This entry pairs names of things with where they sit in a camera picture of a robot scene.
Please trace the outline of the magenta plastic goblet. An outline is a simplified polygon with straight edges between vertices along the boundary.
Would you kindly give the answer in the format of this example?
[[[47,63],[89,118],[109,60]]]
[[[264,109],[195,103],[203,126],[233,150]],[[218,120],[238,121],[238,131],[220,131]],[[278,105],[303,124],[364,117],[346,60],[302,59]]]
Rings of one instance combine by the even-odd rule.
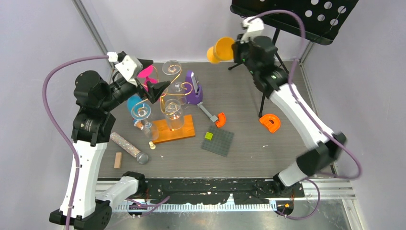
[[[147,83],[150,82],[152,84],[158,83],[158,79],[150,77],[150,75],[155,71],[155,67],[153,65],[145,68],[142,70],[138,75],[137,78],[139,80],[144,80],[144,83],[142,83],[143,87],[145,88],[146,91],[148,91]]]

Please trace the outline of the blue plastic goblet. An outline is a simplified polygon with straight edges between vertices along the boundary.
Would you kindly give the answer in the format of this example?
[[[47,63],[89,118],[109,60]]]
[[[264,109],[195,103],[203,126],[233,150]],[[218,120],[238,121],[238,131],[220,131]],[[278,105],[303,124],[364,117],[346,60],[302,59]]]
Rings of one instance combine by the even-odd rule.
[[[132,117],[138,115],[138,110],[143,107],[144,104],[141,101],[142,99],[137,94],[127,100],[127,109]]]

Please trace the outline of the clear wine glass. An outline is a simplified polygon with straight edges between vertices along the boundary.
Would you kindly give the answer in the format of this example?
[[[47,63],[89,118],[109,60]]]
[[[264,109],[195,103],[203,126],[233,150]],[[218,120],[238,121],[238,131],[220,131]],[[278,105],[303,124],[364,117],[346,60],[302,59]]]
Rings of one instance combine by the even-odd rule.
[[[143,133],[151,140],[154,141],[159,137],[159,131],[155,124],[149,121],[149,117],[151,116],[152,109],[151,107],[143,103],[143,107],[138,110],[138,115],[134,115],[134,121],[138,120],[141,121],[144,125]]]

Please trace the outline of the orange plastic goblet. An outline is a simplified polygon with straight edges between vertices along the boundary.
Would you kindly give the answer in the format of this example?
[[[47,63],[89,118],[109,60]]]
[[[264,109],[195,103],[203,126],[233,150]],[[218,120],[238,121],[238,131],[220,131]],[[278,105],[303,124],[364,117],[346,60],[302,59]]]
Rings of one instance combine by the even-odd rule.
[[[216,44],[210,47],[206,52],[207,60],[212,64],[219,64],[220,62],[230,61],[233,59],[234,39],[231,37],[222,37]]]

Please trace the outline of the gold wire glass rack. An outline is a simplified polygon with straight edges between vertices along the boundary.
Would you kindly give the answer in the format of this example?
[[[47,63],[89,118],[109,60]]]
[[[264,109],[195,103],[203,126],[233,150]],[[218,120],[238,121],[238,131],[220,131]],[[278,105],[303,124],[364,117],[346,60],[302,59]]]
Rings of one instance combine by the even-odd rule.
[[[173,76],[170,87],[176,86],[177,91],[165,90],[159,98],[159,108],[165,119],[149,121],[152,109],[145,102],[140,101],[130,106],[130,113],[134,120],[134,126],[139,128],[150,139],[150,146],[195,137],[195,129],[191,115],[184,115],[181,97],[185,97],[192,91],[186,89],[187,82],[176,82],[182,73],[180,62],[170,60],[164,63],[162,71],[167,76]]]

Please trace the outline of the clear champagne flute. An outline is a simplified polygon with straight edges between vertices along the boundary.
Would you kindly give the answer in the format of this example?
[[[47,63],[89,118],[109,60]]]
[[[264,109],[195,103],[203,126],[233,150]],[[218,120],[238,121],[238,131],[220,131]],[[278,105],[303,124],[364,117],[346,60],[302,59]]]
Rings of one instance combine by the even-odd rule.
[[[176,60],[169,60],[162,66],[162,71],[167,75],[168,80],[171,82],[170,86],[166,89],[166,95],[164,96],[164,102],[169,99],[175,99],[180,102],[181,106],[186,104],[186,86],[180,80],[182,67],[180,62]]]

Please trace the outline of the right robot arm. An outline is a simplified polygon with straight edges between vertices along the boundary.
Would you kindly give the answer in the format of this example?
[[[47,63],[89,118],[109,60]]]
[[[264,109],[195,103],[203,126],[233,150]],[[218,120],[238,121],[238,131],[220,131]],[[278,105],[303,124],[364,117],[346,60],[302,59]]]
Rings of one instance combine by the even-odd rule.
[[[339,144],[344,145],[347,139],[343,133],[327,127],[306,103],[300,102],[296,86],[288,82],[288,73],[275,64],[277,47],[271,38],[259,35],[243,40],[239,34],[231,47],[234,62],[248,69],[256,88],[286,115],[307,148],[307,152],[273,178],[275,194],[287,196],[294,184],[336,161],[340,156]]]

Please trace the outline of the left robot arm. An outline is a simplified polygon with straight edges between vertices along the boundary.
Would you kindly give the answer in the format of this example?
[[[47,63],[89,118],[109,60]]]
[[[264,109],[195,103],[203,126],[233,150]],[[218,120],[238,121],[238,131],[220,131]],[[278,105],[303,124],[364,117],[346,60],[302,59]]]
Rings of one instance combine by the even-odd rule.
[[[155,103],[169,86],[169,81],[140,84],[137,75],[152,66],[152,60],[121,54],[105,58],[115,64],[121,78],[107,83],[94,70],[79,74],[74,89],[79,111],[73,120],[71,137],[62,136],[72,150],[72,166],[63,203],[50,213],[49,221],[67,229],[103,230],[111,220],[114,208],[131,196],[142,198],[147,192],[145,176],[136,172],[124,173],[116,184],[100,195],[96,194],[96,184],[116,121],[112,110],[135,94]]]

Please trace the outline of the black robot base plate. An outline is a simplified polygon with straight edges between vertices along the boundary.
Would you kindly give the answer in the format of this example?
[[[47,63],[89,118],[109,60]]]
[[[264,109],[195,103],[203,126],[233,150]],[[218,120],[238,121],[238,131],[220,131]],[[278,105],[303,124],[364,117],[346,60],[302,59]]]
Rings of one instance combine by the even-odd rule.
[[[287,192],[277,193],[272,179],[266,178],[150,178],[137,195],[130,199],[149,200],[153,204],[169,197],[168,204],[224,204],[230,198],[235,203],[265,204],[269,198],[303,198],[301,184]]]

